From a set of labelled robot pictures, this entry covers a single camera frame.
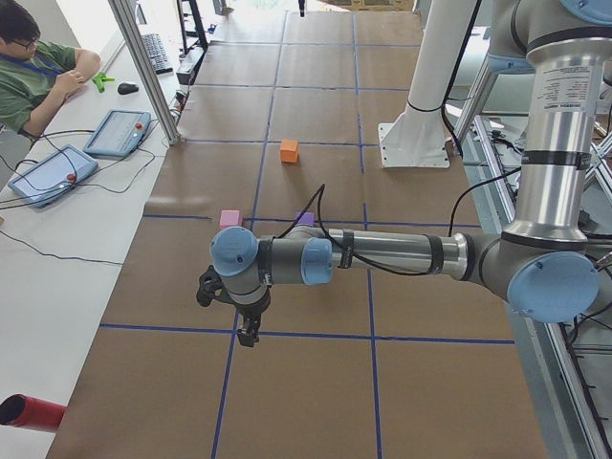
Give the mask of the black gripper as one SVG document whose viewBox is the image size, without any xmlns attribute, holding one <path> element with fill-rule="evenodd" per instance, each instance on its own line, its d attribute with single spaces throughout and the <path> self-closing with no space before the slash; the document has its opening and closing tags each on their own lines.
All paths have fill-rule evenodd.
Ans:
<svg viewBox="0 0 612 459">
<path fill-rule="evenodd" d="M 259 342 L 258 330 L 261 317 L 266 310 L 266 302 L 241 305 L 238 308 L 238 312 L 243 318 L 242 326 L 237 330 L 237 337 L 241 346 L 251 347 L 251 345 Z"/>
</svg>

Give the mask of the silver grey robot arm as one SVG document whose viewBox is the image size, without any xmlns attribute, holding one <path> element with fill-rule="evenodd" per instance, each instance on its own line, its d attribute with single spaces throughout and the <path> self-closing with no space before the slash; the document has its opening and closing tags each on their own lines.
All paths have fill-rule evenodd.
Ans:
<svg viewBox="0 0 612 459">
<path fill-rule="evenodd" d="M 499 1 L 490 61 L 529 65 L 535 80 L 512 222 L 499 235 L 447 237 L 292 225 L 258 238 L 218 232 L 196 298 L 232 305 L 237 336 L 253 346 L 274 284 L 328 283 L 334 269 L 377 268 L 407 276 L 446 274 L 488 289 L 540 322 L 586 311 L 600 276 L 586 256 L 579 205 L 591 162 L 600 83 L 611 57 L 607 1 Z"/>
</svg>

